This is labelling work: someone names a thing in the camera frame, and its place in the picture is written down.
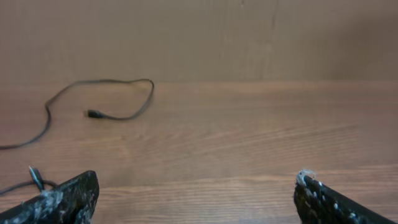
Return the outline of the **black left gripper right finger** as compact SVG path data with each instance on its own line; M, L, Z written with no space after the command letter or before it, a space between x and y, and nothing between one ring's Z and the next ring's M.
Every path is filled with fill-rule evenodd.
M295 181L294 204L302 223L312 224L396 224L329 188L303 169Z

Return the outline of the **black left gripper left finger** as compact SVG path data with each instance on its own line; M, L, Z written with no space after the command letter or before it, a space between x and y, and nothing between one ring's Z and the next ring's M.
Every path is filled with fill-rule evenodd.
M36 185L40 193L1 212L1 224L90 224L100 194L96 172L85 171L61 184L44 180L38 170L31 170L31 180L1 190Z

